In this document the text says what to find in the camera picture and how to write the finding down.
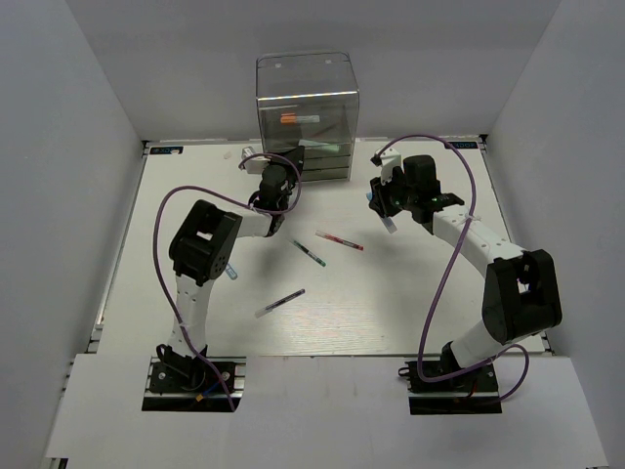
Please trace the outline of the green cap highlighter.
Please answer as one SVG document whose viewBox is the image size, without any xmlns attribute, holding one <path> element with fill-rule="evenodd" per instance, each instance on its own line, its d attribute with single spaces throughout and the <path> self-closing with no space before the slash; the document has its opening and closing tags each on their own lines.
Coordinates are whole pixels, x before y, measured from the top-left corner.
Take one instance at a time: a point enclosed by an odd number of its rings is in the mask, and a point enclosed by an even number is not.
<svg viewBox="0 0 625 469">
<path fill-rule="evenodd" d="M 328 144 L 324 142 L 317 142 L 317 141 L 310 141 L 310 140 L 300 140 L 298 145 L 305 147 L 307 149 L 322 150 L 322 151 L 327 151 L 327 152 L 338 152 L 341 149 L 340 145 Z"/>
</svg>

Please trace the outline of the orange cap highlighter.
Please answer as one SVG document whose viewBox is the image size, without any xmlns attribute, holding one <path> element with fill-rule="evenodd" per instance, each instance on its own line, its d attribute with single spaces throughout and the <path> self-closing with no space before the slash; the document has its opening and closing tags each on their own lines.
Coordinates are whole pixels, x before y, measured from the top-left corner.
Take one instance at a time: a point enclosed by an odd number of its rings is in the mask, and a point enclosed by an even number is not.
<svg viewBox="0 0 625 469">
<path fill-rule="evenodd" d="M 316 124 L 320 122 L 320 117 L 316 114 L 282 113 L 279 122 L 283 125 Z"/>
</svg>

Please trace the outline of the red gel pen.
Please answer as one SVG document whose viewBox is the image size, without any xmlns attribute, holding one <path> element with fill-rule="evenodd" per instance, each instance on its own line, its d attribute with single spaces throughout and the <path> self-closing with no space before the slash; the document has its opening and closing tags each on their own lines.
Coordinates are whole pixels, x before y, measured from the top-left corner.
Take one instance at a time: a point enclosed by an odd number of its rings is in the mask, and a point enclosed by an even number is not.
<svg viewBox="0 0 625 469">
<path fill-rule="evenodd" d="M 330 240 L 332 242 L 335 242 L 335 243 L 347 246 L 349 248 L 352 248 L 352 249 L 355 249 L 355 250 L 358 250 L 358 251 L 363 251 L 364 250 L 364 247 L 361 244 L 358 244 L 358 243 L 355 243 L 355 242 L 352 242 L 352 241 L 340 238 L 340 237 L 335 236 L 333 234 L 328 234 L 328 233 L 322 232 L 322 231 L 315 231 L 315 235 L 318 236 L 318 237 L 321 237 L 323 239 Z"/>
</svg>

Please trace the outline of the green gel pen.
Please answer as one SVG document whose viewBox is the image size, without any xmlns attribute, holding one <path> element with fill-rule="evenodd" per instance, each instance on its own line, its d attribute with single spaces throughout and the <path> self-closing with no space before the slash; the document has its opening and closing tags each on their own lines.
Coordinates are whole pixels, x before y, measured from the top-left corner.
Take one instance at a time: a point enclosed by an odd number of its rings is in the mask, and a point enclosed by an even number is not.
<svg viewBox="0 0 625 469">
<path fill-rule="evenodd" d="M 302 244 L 298 240 L 290 239 L 290 243 L 293 244 L 301 252 L 306 254 L 313 261 L 315 261 L 319 266 L 321 266 L 321 267 L 326 267 L 327 266 L 326 262 L 323 259 L 321 259 L 316 254 L 314 254 L 310 249 L 308 249 L 304 244 Z"/>
</svg>

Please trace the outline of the light blue gel pen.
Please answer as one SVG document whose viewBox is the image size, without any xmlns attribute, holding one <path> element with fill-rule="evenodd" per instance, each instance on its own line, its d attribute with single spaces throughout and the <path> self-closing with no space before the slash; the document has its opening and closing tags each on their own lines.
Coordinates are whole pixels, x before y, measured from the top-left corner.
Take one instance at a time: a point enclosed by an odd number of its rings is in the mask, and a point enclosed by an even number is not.
<svg viewBox="0 0 625 469">
<path fill-rule="evenodd" d="M 236 270 L 232 267 L 231 264 L 227 264 L 226 265 L 226 273 L 228 275 L 228 277 L 231 280 L 236 280 L 238 279 L 238 273 L 236 272 Z"/>
</svg>

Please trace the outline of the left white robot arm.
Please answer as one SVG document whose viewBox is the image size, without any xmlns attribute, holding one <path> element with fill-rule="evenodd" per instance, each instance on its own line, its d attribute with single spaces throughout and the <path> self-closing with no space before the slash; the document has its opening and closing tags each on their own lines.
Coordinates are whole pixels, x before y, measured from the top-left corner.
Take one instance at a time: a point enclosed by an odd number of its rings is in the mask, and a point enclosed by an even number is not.
<svg viewBox="0 0 625 469">
<path fill-rule="evenodd" d="M 226 270 L 235 242 L 244 237 L 271 237 L 292 210 L 292 195 L 301 194 L 305 148 L 266 154 L 259 188 L 241 214 L 198 199 L 176 231 L 168 256 L 176 276 L 176 295 L 165 296 L 174 308 L 174 325 L 157 356 L 173 369 L 173 378 L 184 389 L 200 387 L 208 367 L 206 318 L 214 283 Z"/>
</svg>

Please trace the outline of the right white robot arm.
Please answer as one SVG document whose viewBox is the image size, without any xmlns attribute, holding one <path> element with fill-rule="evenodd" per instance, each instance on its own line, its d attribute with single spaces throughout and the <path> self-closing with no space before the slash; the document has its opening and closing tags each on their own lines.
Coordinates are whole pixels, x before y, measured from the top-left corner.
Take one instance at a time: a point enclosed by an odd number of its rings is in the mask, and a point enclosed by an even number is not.
<svg viewBox="0 0 625 469">
<path fill-rule="evenodd" d="M 372 161 L 380 174 L 370 182 L 370 208 L 382 219 L 408 212 L 414 222 L 452 246 L 450 265 L 463 257 L 484 280 L 480 320 L 442 348 L 437 375 L 417 371 L 422 381 L 464 389 L 475 380 L 477 369 L 525 338 L 561 324 L 556 268 L 547 251 L 511 243 L 485 225 L 473 205 L 442 192 L 431 156 L 402 157 L 386 150 Z"/>
</svg>

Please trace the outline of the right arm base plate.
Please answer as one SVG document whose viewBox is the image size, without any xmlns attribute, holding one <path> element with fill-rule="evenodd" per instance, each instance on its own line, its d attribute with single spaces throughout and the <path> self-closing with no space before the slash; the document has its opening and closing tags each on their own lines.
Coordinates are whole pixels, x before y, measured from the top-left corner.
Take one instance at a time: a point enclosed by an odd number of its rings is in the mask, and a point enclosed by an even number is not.
<svg viewBox="0 0 625 469">
<path fill-rule="evenodd" d="M 407 384 L 411 415 L 500 414 L 499 386 L 493 365 L 450 380 L 426 383 L 417 374 L 417 362 L 397 371 Z"/>
</svg>

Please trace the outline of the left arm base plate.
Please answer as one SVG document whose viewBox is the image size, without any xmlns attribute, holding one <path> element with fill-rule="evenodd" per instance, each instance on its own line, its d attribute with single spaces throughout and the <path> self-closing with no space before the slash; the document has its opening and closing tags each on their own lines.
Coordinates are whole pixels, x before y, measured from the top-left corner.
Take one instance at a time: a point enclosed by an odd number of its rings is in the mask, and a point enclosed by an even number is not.
<svg viewBox="0 0 625 469">
<path fill-rule="evenodd" d="M 243 397 L 246 359 L 217 358 L 213 361 L 226 382 L 232 400 L 224 392 L 214 370 L 204 362 L 199 373 L 185 378 L 170 366 L 152 357 L 148 369 L 142 411 L 230 413 L 238 408 Z"/>
</svg>

